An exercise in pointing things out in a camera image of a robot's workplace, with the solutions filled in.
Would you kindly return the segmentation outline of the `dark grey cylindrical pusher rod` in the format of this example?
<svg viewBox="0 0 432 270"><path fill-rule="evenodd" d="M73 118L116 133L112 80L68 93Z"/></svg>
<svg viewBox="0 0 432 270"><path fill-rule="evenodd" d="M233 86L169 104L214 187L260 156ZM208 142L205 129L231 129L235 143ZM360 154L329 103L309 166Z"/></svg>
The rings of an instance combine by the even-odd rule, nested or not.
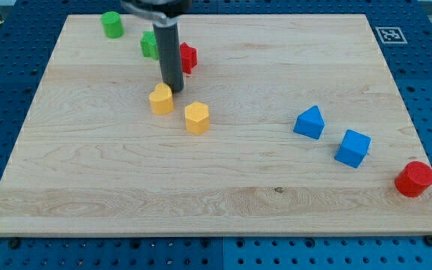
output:
<svg viewBox="0 0 432 270"><path fill-rule="evenodd" d="M162 80L172 92L180 92L184 89L184 79L178 25L162 26L154 23L153 30Z"/></svg>

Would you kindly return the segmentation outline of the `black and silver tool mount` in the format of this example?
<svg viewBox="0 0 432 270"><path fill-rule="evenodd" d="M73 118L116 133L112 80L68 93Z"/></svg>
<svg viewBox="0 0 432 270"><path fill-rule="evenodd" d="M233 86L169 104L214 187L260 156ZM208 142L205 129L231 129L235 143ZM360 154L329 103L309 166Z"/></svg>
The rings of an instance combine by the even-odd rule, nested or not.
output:
<svg viewBox="0 0 432 270"><path fill-rule="evenodd" d="M129 14L151 21L157 26L173 26L193 6L192 0L121 0Z"/></svg>

